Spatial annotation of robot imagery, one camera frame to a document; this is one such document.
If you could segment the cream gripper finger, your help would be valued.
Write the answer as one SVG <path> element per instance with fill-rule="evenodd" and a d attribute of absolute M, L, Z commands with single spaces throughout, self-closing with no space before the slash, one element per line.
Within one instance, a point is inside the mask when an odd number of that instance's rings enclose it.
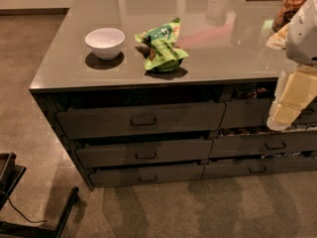
<path fill-rule="evenodd" d="M 274 96 L 266 125 L 270 130 L 283 131 L 317 96 L 317 67 L 298 65 L 292 72 L 283 71 Z"/>

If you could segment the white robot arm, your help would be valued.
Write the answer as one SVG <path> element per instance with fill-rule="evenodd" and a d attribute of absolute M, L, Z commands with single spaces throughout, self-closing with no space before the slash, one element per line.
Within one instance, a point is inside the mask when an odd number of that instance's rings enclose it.
<path fill-rule="evenodd" d="M 280 31 L 285 35 L 286 56 L 297 66 L 278 78 L 266 121 L 273 131 L 290 127 L 317 96 L 317 0 L 307 0 Z"/>

